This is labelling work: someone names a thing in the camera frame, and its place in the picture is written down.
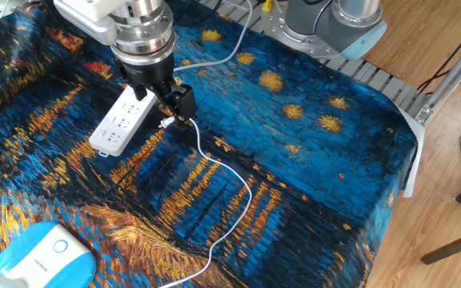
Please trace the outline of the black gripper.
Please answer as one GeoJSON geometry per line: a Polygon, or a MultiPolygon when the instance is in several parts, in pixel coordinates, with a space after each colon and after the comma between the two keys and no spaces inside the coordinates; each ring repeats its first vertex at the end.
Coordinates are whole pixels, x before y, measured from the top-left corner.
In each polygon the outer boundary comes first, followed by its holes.
{"type": "Polygon", "coordinates": [[[118,72],[133,87],[138,101],[147,96],[146,88],[171,111],[177,122],[185,122],[197,111],[194,91],[187,84],[174,81],[174,53],[133,55],[122,51],[114,52],[118,72]]]}

